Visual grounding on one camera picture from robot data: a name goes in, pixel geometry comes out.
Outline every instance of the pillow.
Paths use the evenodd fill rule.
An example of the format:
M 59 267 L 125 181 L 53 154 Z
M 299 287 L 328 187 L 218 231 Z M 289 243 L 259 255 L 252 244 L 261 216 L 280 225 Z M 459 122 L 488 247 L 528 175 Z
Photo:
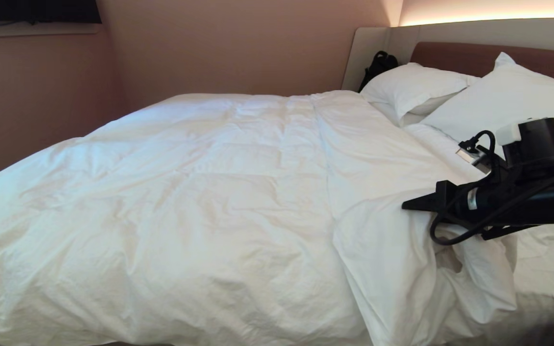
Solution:
M 395 126 L 404 127 L 411 124 L 417 124 L 425 117 L 411 112 L 405 113 L 400 119 L 396 116 L 396 112 L 391 105 L 382 102 L 372 102 L 371 105 L 386 116 Z
M 497 131 L 530 118 L 554 118 L 554 79 L 514 63 L 507 55 L 493 72 L 453 97 L 421 123 L 440 129 L 457 141 L 482 130 Z M 481 144 L 488 145 L 486 136 Z M 495 152 L 504 157 L 502 147 Z
M 409 111 L 412 114 L 417 115 L 429 115 L 432 112 L 434 112 L 437 108 L 440 107 L 440 105 L 443 105 L 446 103 L 446 101 L 452 99 L 453 97 L 457 96 L 459 94 L 458 92 L 455 92 L 454 94 L 442 96 L 442 97 L 435 97 L 433 99 L 429 99 L 425 103 L 422 103 L 422 105 L 419 105 L 415 107 L 413 110 Z
M 371 103 L 382 102 L 391 105 L 396 117 L 401 119 L 407 112 L 423 105 L 429 99 L 459 92 L 475 80 L 475 77 L 465 74 L 409 63 L 372 79 L 363 88 L 361 96 Z
M 499 53 L 499 57 L 495 60 L 495 68 L 499 68 L 504 65 L 516 65 L 516 61 L 514 61 L 510 55 L 501 52 Z

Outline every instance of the bed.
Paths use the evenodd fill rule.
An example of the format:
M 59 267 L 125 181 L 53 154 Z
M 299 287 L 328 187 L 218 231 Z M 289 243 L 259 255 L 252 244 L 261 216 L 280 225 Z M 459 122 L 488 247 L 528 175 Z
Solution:
M 537 49 L 422 42 L 413 62 L 482 77 L 502 51 L 554 76 L 554 63 L 528 65 L 540 54 L 554 61 L 554 52 Z M 394 126 L 353 92 L 194 94 L 22 160 L 0 173 L 0 344 L 416 344 L 391 335 L 407 328 L 378 330 L 348 253 L 360 249 L 355 262 L 366 266 L 373 255 L 365 252 L 371 243 L 354 247 L 361 210 L 400 228 L 389 213 L 399 198 L 438 180 L 479 178 L 451 162 L 446 136 L 412 126 Z M 428 215 L 407 217 L 424 223 Z M 466 261 L 486 281 L 438 293 L 476 293 L 452 301 L 476 325 L 447 315 L 418 331 L 418 344 L 509 345 L 532 333 L 544 343 L 554 327 L 554 231 L 523 234 L 518 255 L 514 237 L 466 245 L 488 259 Z M 430 251 L 420 258 L 440 256 L 417 236 L 408 241 Z M 395 258 L 410 260 L 413 248 L 394 244 Z M 482 305 L 490 296 L 501 304 Z M 407 304 L 417 301 L 391 307 L 393 322 L 403 322 Z M 409 318 L 436 321 L 443 309 Z

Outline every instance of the padded headboard panel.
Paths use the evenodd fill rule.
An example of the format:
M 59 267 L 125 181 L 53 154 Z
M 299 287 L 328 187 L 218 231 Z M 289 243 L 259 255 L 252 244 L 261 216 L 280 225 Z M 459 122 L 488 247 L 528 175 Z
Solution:
M 554 78 L 554 50 L 490 46 L 452 42 L 419 42 L 411 62 L 422 66 L 484 77 L 492 72 L 495 59 L 505 52 L 519 65 Z
M 554 50 L 554 18 L 527 18 L 527 19 L 502 19 L 502 20 L 480 20 L 476 22 L 442 23 L 416 26 L 400 26 L 397 28 L 361 28 L 356 31 L 356 37 L 352 44 L 351 63 L 345 73 L 343 89 L 358 90 L 358 86 L 365 75 L 365 68 L 369 66 L 375 53 L 382 49 L 391 55 L 397 57 L 400 63 L 411 61 L 412 53 L 416 44 L 419 42 L 463 42 L 473 45 L 490 45 L 478 47 L 476 50 L 463 51 L 460 47 L 445 46 L 445 48 L 434 50 L 433 52 L 422 52 L 418 54 L 431 53 L 437 63 L 442 66 L 450 65 L 453 68 L 463 68 L 462 64 L 467 64 L 459 57 L 469 57 L 483 63 L 483 67 L 465 66 L 466 70 L 472 71 L 471 74 L 482 75 L 490 72 L 492 61 L 499 55 L 500 50 L 497 46 L 508 46 L 502 48 L 506 53 L 513 55 L 518 63 L 527 66 L 532 70 L 543 72 L 554 77 L 554 66 L 547 68 L 547 58 L 549 63 L 554 63 L 554 53 L 536 50 Z M 516 50 L 517 47 L 531 48 L 532 50 Z M 418 49 L 425 49 L 428 46 L 421 46 Z M 486 55 L 495 55 L 488 60 Z M 429 56 L 418 59 L 431 59 Z

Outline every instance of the brown headboard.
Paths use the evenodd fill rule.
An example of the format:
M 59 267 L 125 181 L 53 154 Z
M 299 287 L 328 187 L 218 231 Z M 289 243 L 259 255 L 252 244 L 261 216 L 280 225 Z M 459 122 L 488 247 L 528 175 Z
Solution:
M 554 78 L 554 50 L 484 44 L 419 42 L 411 62 L 422 66 L 484 77 L 492 72 L 495 59 L 505 52 L 519 65 Z

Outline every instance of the pink wall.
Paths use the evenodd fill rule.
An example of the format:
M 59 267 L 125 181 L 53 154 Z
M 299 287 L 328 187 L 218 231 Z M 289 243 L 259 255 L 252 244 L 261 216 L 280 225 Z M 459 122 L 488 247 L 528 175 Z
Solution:
M 101 0 L 133 109 L 190 92 L 340 88 L 358 27 L 381 0 Z
M 554 0 L 403 0 L 400 26 L 554 17 Z
M 389 20 L 386 26 L 399 26 L 399 20 L 403 9 L 403 0 L 382 0 L 382 7 Z
M 127 112 L 108 35 L 0 38 L 0 170 Z

